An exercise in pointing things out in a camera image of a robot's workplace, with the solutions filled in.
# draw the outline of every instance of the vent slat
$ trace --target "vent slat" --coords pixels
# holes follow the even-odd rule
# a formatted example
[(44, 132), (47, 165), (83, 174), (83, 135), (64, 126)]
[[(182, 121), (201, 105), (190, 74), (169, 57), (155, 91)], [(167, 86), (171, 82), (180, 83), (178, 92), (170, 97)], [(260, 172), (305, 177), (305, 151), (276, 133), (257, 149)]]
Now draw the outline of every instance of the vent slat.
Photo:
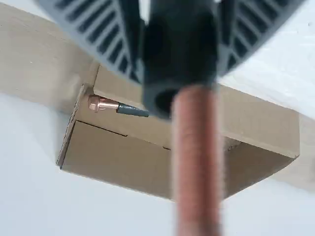
[(275, 0), (265, 0), (278, 14), (282, 11), (282, 8)]
[(84, 12), (88, 11), (95, 1), (96, 0), (85, 0), (67, 15), (67, 19), (71, 22), (77, 20)]
[(248, 51), (244, 44), (236, 37), (234, 38), (234, 50), (239, 58), (242, 58)]
[(241, 25), (243, 25), (245, 29), (248, 29), (248, 32), (250, 32), (251, 35), (254, 35), (255, 38), (259, 39), (261, 37), (261, 32), (248, 19), (239, 18), (237, 19), (237, 21), (241, 23)]
[(241, 34), (251, 45), (254, 45), (257, 42), (257, 35), (242, 21), (237, 21), (236, 27), (238, 36)]
[(257, 17), (260, 18), (267, 27), (272, 25), (275, 17), (270, 12), (270, 9), (268, 9), (268, 6), (263, 0), (248, 1), (245, 5), (251, 10), (253, 14), (257, 15)]
[(64, 10), (68, 6), (70, 6), (74, 1), (77, 0), (61, 0), (56, 4), (56, 8), (58, 8), (59, 10)]
[(273, 0), (280, 7), (286, 7), (289, 4), (290, 0)]
[(228, 64), (227, 64), (228, 69), (230, 70), (231, 68), (233, 68), (233, 66), (235, 66), (235, 64), (236, 64), (235, 56), (234, 55), (230, 55), (230, 58), (229, 58)]
[(115, 64), (117, 61), (120, 61), (121, 58), (123, 57), (123, 41), (120, 40), (118, 43), (116, 43), (115, 47), (113, 50), (108, 50), (110, 52), (110, 56), (108, 60)]
[(102, 40), (102, 42), (99, 44), (97, 47), (97, 50), (104, 54), (109, 47), (109, 45), (112, 43), (114, 38), (118, 35), (119, 33), (119, 27), (118, 25), (115, 25), (109, 32), (107, 32), (105, 35), (105, 38)]
[(265, 33), (268, 29), (266, 23), (257, 16), (251, 9), (248, 8), (245, 4), (241, 3), (239, 6), (240, 17), (243, 22), (248, 25), (252, 31), (257, 31), (259, 33)]
[(101, 5), (99, 8), (95, 9), (90, 15), (83, 16), (82, 22), (78, 23), (78, 30), (81, 33), (91, 34), (93, 30), (104, 20), (104, 16), (108, 16), (112, 11), (110, 7), (110, 2)]
[(127, 60), (127, 57), (124, 55), (123, 59), (121, 60), (121, 62), (119, 64), (118, 69), (119, 69), (120, 72), (126, 73), (127, 66), (128, 66), (128, 60)]
[(90, 34), (88, 40), (91, 43), (94, 43), (97, 41), (97, 39), (102, 38), (103, 35), (107, 34), (107, 29), (111, 28), (112, 25), (116, 24), (114, 21), (116, 17), (116, 12), (112, 11), (110, 12), (105, 19), (100, 22), (100, 24), (96, 27), (96, 29), (93, 30), (93, 32)]
[(237, 38), (237, 40), (239, 40), (244, 45), (247, 51), (249, 51), (252, 48), (253, 45), (246, 40), (243, 34), (237, 33), (235, 34), (235, 38)]

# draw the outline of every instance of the black fan-shaped grill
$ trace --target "black fan-shaped grill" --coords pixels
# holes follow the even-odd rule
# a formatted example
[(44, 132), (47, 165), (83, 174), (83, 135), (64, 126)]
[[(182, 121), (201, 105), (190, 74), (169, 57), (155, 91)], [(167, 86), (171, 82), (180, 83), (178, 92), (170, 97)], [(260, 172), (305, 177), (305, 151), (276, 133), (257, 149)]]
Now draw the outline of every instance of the black fan-shaped grill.
[(36, 0), (89, 54), (142, 84), (150, 113), (170, 117), (184, 86), (211, 86), (250, 57), (303, 0)]

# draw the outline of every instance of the copper bolt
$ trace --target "copper bolt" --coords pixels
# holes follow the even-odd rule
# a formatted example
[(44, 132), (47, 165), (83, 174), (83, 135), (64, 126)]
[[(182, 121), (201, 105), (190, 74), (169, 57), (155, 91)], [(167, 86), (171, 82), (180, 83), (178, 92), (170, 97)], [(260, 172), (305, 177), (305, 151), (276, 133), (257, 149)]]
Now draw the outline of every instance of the copper bolt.
[(90, 95), (88, 100), (88, 107), (90, 110), (96, 113), (99, 110), (105, 109), (117, 110), (119, 108), (119, 102), (98, 95)]
[(216, 94), (182, 89), (173, 101), (173, 190), (178, 236), (220, 236), (222, 163)]

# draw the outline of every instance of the white ceiling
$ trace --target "white ceiling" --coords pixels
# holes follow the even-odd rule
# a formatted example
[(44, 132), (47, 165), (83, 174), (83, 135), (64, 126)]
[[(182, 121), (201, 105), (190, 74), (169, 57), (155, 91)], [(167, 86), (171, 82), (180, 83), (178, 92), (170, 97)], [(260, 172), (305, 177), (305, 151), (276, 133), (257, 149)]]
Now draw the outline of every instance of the white ceiling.
[[(150, 0), (141, 1), (148, 18)], [(32, 0), (0, 0), (49, 19)], [(300, 10), (250, 60), (220, 83), (315, 118), (315, 1)]]

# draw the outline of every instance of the white surface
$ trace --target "white surface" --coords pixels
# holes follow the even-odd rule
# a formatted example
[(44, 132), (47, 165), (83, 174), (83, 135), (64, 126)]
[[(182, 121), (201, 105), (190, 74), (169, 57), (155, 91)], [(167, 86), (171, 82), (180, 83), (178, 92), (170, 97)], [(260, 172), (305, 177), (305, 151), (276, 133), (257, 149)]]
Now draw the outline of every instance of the white surface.
[[(0, 235), (171, 236), (173, 204), (60, 171), (68, 117), (0, 94)], [(265, 180), (223, 204), (226, 236), (313, 236), (315, 196)]]

